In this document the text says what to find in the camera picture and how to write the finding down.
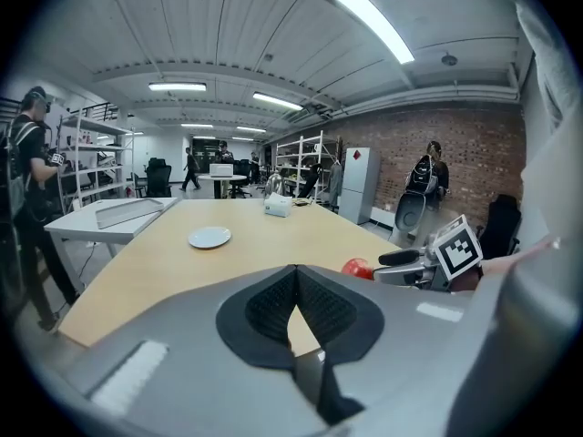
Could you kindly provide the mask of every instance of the ceiling light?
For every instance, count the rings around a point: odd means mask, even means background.
[[[255,94],[253,94],[253,98],[256,98],[259,100],[265,100],[265,102],[272,102],[273,104],[277,104],[279,106],[291,108],[292,110],[302,110],[303,109],[302,106],[299,106],[297,104],[293,104],[292,102],[288,102],[287,100],[281,100],[280,98],[266,96],[265,94],[261,94],[259,92],[256,92]]]
[[[148,87],[153,91],[206,91],[207,85],[203,83],[149,83]]]
[[[182,123],[182,127],[212,127],[212,125],[202,125],[199,123]]]
[[[389,47],[393,55],[402,65],[414,61],[413,54],[394,30],[394,27],[387,21],[383,14],[374,6],[370,0],[338,0],[350,11],[357,15],[377,34],[384,44]]]
[[[237,127],[237,129],[244,129],[245,131],[256,131],[258,133],[265,133],[265,129],[260,129],[258,127]]]

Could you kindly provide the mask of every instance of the ceiling pipe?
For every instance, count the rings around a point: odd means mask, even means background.
[[[389,107],[401,107],[408,105],[423,104],[429,102],[444,102],[444,101],[460,101],[460,100],[485,100],[486,102],[503,102],[516,104],[520,100],[518,91],[513,87],[507,86],[438,86],[426,87],[416,89],[413,91],[404,91],[388,96],[377,97],[372,100],[361,102],[350,107],[345,107],[342,110],[331,112],[332,120],[337,117],[349,117],[352,115],[360,115],[362,113],[372,112],[375,110],[382,110]],[[293,131],[284,133],[274,138],[266,140],[264,144],[272,143],[290,134],[295,134],[299,131],[310,127],[316,127],[331,120],[322,120],[317,115],[311,115],[302,120],[315,119],[309,125],[302,125]]]

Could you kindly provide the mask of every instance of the white table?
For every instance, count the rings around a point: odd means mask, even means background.
[[[198,175],[198,179],[205,179],[207,181],[241,181],[243,179],[247,179],[244,175],[232,175],[231,177],[212,177],[211,175]],[[235,197],[235,189],[230,192],[232,198]]]
[[[117,254],[116,249],[113,246],[114,244],[128,244],[150,223],[173,206],[178,201],[178,198],[155,198],[156,201],[161,202],[164,205],[161,212],[154,212],[142,217],[133,218],[132,220],[112,225],[106,229],[99,229],[97,227],[97,219],[95,216],[97,210],[123,204],[129,200],[130,199],[99,200],[45,225],[45,230],[51,234],[51,238],[55,243],[56,252],[65,266],[66,273],[77,288],[80,288],[81,281],[79,280],[77,272],[73,268],[71,260],[66,254],[63,239],[77,239],[81,241],[106,243],[107,248],[109,249],[109,254],[114,258]]]

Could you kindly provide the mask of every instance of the brick wall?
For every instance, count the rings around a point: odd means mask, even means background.
[[[520,172],[525,166],[526,137],[519,106],[427,103],[337,119],[301,134],[316,136],[321,129],[325,135],[341,136],[344,149],[372,147],[380,152],[381,174],[374,197],[377,208],[389,204],[396,211],[406,174],[432,139],[440,142],[442,160],[449,167],[451,194],[445,198],[444,208],[464,213],[476,226],[486,223],[487,206],[495,195],[522,197]]]

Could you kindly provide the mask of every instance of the shelf rack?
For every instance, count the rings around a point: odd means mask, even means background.
[[[331,154],[326,148],[326,144],[335,144],[336,139],[327,137],[320,131],[320,135],[314,137],[304,137],[301,136],[297,141],[292,141],[285,144],[277,144],[276,146],[276,158],[275,167],[279,169],[291,169],[296,170],[296,178],[286,178],[285,181],[295,185],[294,196],[297,198],[300,194],[300,187],[306,182],[305,177],[302,177],[302,172],[310,171],[309,167],[303,165],[303,160],[312,157],[316,158],[319,164],[323,166],[323,173],[318,178],[318,181],[314,185],[314,196],[316,201],[318,199],[323,201],[322,193],[326,189],[323,184],[325,180],[325,174],[330,173],[330,167],[336,160],[336,156]],[[325,167],[322,161],[327,159],[330,165]],[[291,161],[297,160],[297,163],[289,163]]]
[[[71,127],[75,129],[76,134],[72,136],[75,140],[74,144],[66,145],[61,147],[61,127]],[[107,145],[100,145],[100,144],[86,144],[80,141],[81,131],[90,131],[92,133],[97,133],[98,135],[108,135],[113,137],[113,141],[118,144],[124,144],[126,137],[131,137],[125,146],[107,146]],[[111,189],[123,188],[123,187],[134,187],[133,180],[124,181],[123,179],[123,168],[131,167],[131,172],[133,176],[134,172],[134,139],[135,134],[132,129],[125,129],[118,125],[112,125],[111,123],[106,123],[103,121],[95,120],[94,118],[90,117],[83,117],[83,108],[79,109],[77,115],[71,115],[68,117],[61,117],[61,121],[58,128],[58,140],[57,140],[57,152],[65,152],[71,151],[74,152],[74,162],[75,162],[75,171],[67,172],[67,173],[59,173],[59,194],[61,197],[61,204],[63,206],[63,210],[67,213],[70,205],[66,205],[66,203],[71,203],[73,200],[78,198],[79,205],[83,206],[83,199],[88,198],[93,195],[97,195],[104,191],[109,191]],[[121,161],[121,154],[124,151],[131,151],[131,165],[124,164],[119,165]],[[113,152],[116,155],[116,165],[112,166],[104,166],[104,167],[93,167],[93,168],[85,168],[79,169],[79,152]],[[98,173],[101,171],[114,171],[116,179],[113,183],[109,183],[104,186],[99,186],[99,179]],[[94,188],[92,189],[81,189],[81,176],[88,175],[91,173],[95,173],[95,180]],[[75,193],[64,195],[63,194],[63,187],[61,183],[62,178],[67,177],[75,177],[77,183],[77,190]]]

